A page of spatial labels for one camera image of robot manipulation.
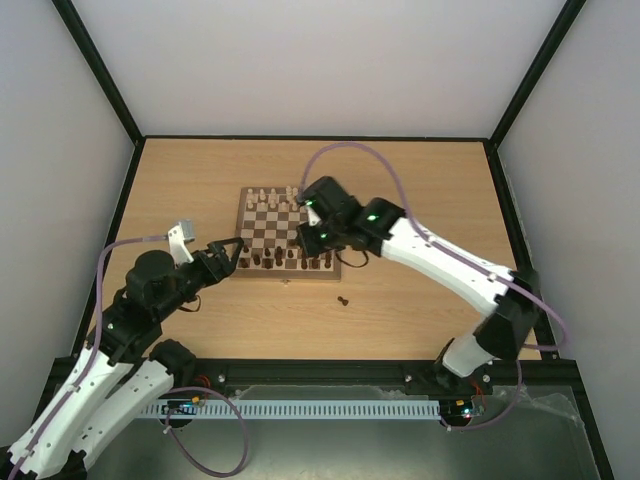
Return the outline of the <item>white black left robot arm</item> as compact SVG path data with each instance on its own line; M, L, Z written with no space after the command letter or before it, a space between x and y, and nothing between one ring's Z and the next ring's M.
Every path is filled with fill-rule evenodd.
M141 254L112 304L96 309L67 379L32 426L2 448L2 478L84 479L145 406L190 391L195 357L177 341L161 341L161 324L233 274L244 242L235 237L191 252L177 230L166 238L170 249Z

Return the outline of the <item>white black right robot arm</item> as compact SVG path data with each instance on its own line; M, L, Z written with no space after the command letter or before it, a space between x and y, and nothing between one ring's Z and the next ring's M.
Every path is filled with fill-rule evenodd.
M326 203L301 202L308 221L297 242L309 257L347 247L407 266L467 301L483 318L443 347L426 374L447 392L466 385L494 360L516 360L537 320L536 305L516 289L517 273L485 262L424 227L414 228L401 207L375 198L362 206L353 196Z

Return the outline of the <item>wooden chess board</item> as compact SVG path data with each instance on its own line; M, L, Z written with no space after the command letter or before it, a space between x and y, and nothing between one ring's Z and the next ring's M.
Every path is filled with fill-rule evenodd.
M274 188L278 195L278 203L275 209L269 207L269 193ZM266 192L266 204L258 204L259 191ZM320 255L320 268L312 268L312 259L307 257L304 251L296 243L296 228L299 224L307 222L307 212L304 207L299 206L298 211L291 209L291 202L286 199L286 186L269 187L244 187L240 190L239 207L236 219L236 235L241 237L250 252L240 255L249 262L247 268L242 268L238 262L236 276L243 279L274 279L285 283L294 280L308 281L340 281L341 263L332 253L332 265L330 269L324 268L324 256ZM253 210L246 209L247 193L254 194L255 206ZM275 264L274 253L276 247L280 246L284 250L283 265L278 267ZM271 257L265 257L264 250L269 248L272 251ZM294 251L294 258L288 259L289 250ZM259 255L261 264L255 266L253 256ZM308 268L301 268L301 258L306 257ZM272 268L264 266L264 259L272 260Z

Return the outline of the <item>black aluminium frame rail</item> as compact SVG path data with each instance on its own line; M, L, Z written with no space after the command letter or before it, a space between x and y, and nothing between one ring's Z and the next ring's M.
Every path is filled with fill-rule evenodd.
M54 360L41 400L51 400L71 372L72 357ZM457 380L440 386L430 360L422 361L288 361L199 359L191 376L179 374L178 386L204 385L207 377L214 390L231 396L253 386L370 386L402 390L409 395L431 398L464 398L476 393L475 385L489 393L496 386L515 385L514 362L494 361L473 374L474 380ZM527 387L570 387L576 394L586 390L573 360L520 360L523 384Z

